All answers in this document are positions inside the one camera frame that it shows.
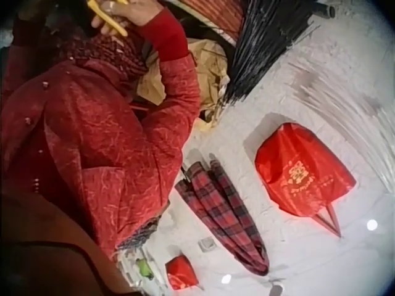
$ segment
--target red plastic bag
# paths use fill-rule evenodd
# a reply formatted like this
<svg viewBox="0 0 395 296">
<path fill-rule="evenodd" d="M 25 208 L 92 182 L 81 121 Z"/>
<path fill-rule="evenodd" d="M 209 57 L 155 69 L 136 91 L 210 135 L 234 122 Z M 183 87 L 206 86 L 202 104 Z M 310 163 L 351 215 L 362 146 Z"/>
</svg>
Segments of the red plastic bag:
<svg viewBox="0 0 395 296">
<path fill-rule="evenodd" d="M 295 124 L 281 125 L 259 148 L 255 165 L 270 198 L 287 213 L 311 217 L 341 236 L 332 201 L 356 181 L 313 132 Z M 318 212 L 326 208 L 333 226 Z"/>
<path fill-rule="evenodd" d="M 166 273 L 173 290 L 182 290 L 199 285 L 191 263 L 184 255 L 177 256 L 167 262 Z"/>
</svg>

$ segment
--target red plaid fabric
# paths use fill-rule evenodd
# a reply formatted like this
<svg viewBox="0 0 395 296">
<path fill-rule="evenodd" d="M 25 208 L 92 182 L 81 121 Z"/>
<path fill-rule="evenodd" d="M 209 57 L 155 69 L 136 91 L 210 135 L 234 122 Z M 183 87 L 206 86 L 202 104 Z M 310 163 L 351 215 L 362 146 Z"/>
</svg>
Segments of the red plaid fabric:
<svg viewBox="0 0 395 296">
<path fill-rule="evenodd" d="M 218 161 L 206 171 L 200 162 L 175 189 L 221 244 L 250 272 L 268 273 L 265 245 L 236 188 Z"/>
</svg>

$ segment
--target paper bag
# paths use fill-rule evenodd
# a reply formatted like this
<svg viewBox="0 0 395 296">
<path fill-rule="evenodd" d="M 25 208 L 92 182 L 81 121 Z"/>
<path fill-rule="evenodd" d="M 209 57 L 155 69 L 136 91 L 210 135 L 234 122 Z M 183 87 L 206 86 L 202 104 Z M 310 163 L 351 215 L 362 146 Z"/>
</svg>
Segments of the paper bag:
<svg viewBox="0 0 395 296">
<path fill-rule="evenodd" d="M 206 119 L 198 118 L 195 126 L 200 130 L 208 130 L 215 126 L 222 111 L 219 100 L 229 83 L 228 62 L 224 50 L 215 41 L 189 39 L 188 43 L 196 63 L 201 90 L 201 111 Z M 160 105 L 165 99 L 165 88 L 162 84 L 157 52 L 153 52 L 146 63 L 149 70 L 139 81 L 137 95 Z"/>
</svg>

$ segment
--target red shopping bag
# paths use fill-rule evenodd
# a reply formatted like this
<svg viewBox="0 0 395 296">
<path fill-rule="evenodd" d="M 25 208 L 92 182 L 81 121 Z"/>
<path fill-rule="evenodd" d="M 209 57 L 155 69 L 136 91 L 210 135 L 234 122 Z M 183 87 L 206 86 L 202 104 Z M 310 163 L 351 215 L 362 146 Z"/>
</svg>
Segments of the red shopping bag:
<svg viewBox="0 0 395 296">
<path fill-rule="evenodd" d="M 199 285 L 191 263 L 184 255 L 177 256 L 167 262 L 166 273 L 173 290 L 182 290 Z"/>
<path fill-rule="evenodd" d="M 287 213 L 311 217 L 341 236 L 332 201 L 356 181 L 313 132 L 296 123 L 281 125 L 259 148 L 255 165 L 270 198 Z M 318 212 L 326 208 L 333 225 Z"/>
</svg>

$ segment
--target yellow comb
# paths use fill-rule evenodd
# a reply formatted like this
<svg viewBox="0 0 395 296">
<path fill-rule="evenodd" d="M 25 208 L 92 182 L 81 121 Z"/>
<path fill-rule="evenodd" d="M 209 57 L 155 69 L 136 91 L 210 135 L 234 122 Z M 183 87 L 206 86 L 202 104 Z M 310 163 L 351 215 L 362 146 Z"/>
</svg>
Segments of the yellow comb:
<svg viewBox="0 0 395 296">
<path fill-rule="evenodd" d="M 116 0 L 119 3 L 122 4 L 129 4 L 128 0 Z M 120 33 L 123 37 L 128 36 L 128 32 L 125 30 L 123 26 L 121 26 L 119 23 L 117 23 L 112 17 L 109 15 L 105 14 L 99 7 L 99 4 L 96 2 L 96 0 L 88 0 L 88 7 L 93 10 L 93 12 L 98 15 L 103 21 L 108 23 L 112 28 L 116 29 L 118 33 Z"/>
</svg>

